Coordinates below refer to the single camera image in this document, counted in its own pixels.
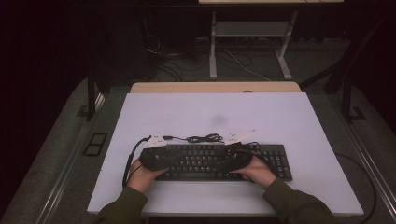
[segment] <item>black keyboard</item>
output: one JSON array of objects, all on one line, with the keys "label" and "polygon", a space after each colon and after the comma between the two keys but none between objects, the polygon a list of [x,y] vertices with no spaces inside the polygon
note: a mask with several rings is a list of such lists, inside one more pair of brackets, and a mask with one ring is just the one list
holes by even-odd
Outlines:
[{"label": "black keyboard", "polygon": [[[260,154],[265,160],[271,162],[277,170],[279,177],[284,181],[291,181],[291,171],[283,145],[249,145],[251,151]],[[167,145],[169,149],[179,149],[183,159],[175,161],[167,172],[159,175],[156,180],[202,180],[202,181],[227,181],[245,180],[240,174],[223,173],[213,165],[213,161],[229,159],[228,155],[215,153],[216,149],[224,145]]]}]

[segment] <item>white table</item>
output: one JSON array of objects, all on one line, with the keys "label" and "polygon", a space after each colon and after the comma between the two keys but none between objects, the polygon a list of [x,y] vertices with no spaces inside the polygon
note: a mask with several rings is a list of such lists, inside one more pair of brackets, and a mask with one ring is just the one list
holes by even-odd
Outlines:
[{"label": "white table", "polygon": [[[362,214],[315,111],[302,92],[128,94],[88,211],[97,213],[118,198],[128,155],[141,138],[154,133],[226,136],[253,129],[257,133],[246,142],[285,146],[292,188],[317,196],[337,216]],[[142,215],[273,216],[273,209],[261,195],[262,190],[248,182],[157,181],[147,193],[149,201]]]}]

